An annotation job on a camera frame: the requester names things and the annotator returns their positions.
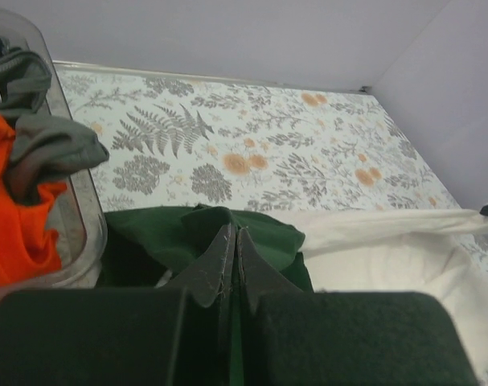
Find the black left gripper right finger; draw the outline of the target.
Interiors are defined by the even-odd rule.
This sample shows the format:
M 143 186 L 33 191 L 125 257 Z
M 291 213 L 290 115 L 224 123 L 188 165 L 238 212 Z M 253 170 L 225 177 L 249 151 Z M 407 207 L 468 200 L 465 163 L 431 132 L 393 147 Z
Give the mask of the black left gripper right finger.
M 453 322 L 417 292 L 304 292 L 237 239 L 247 385 L 475 385 Z

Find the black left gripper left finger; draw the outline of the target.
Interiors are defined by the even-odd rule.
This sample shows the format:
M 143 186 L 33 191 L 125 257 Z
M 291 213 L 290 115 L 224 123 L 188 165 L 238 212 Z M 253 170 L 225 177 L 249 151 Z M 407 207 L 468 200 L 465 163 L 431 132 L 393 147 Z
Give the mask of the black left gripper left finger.
M 25 289 L 0 301 L 0 385 L 226 385 L 236 230 L 160 288 Z

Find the white and green t-shirt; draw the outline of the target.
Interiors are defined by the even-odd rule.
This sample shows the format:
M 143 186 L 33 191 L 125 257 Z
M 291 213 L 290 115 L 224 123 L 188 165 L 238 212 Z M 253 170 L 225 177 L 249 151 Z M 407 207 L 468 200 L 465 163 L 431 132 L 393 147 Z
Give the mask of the white and green t-shirt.
M 258 253 L 304 290 L 415 290 L 451 316 L 488 385 L 488 281 L 462 235 L 488 234 L 480 210 L 272 211 L 152 207 L 110 212 L 98 286 L 155 287 L 204 253 L 219 229 L 249 232 Z

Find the clear plastic bin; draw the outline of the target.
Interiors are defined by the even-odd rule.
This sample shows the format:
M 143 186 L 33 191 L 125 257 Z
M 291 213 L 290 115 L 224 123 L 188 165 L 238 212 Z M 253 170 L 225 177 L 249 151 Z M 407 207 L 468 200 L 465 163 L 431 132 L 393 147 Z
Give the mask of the clear plastic bin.
M 70 119 L 68 104 L 39 29 L 23 16 L 0 8 L 0 36 L 16 47 L 37 53 L 51 70 L 51 87 L 41 113 Z M 58 231 L 57 251 L 62 269 L 0 287 L 0 300 L 26 288 L 92 288 L 100 273 L 107 242 L 107 226 L 92 176 L 88 170 L 71 175 L 67 190 L 55 201 L 46 226 Z

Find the orange t-shirt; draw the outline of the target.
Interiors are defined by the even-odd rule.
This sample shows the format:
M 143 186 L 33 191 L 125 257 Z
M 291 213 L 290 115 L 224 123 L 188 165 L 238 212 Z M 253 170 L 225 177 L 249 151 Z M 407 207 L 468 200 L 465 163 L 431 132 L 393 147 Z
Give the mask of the orange t-shirt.
M 40 202 L 16 203 L 3 181 L 15 139 L 14 130 L 0 114 L 0 287 L 25 281 L 62 267 L 56 243 L 57 230 L 46 228 L 56 199 L 67 190 L 65 183 L 37 186 Z

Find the floral patterned table mat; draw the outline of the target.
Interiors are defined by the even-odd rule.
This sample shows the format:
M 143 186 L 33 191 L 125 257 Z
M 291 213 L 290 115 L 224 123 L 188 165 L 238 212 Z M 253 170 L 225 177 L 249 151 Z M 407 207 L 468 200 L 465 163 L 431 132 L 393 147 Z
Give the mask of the floral patterned table mat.
M 105 214 L 152 207 L 272 211 L 461 209 L 372 96 L 61 65 L 73 117 L 110 160 Z M 483 235 L 462 235 L 488 281 Z

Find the grey t-shirt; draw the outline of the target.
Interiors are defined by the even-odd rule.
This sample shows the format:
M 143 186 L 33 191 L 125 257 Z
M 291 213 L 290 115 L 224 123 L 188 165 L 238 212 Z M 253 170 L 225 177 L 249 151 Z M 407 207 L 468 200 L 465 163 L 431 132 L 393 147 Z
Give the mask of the grey t-shirt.
M 93 130 L 41 112 L 51 81 L 51 69 L 40 55 L 0 36 L 0 114 L 15 131 L 3 179 L 14 201 L 25 205 L 40 201 L 38 185 L 109 160 Z

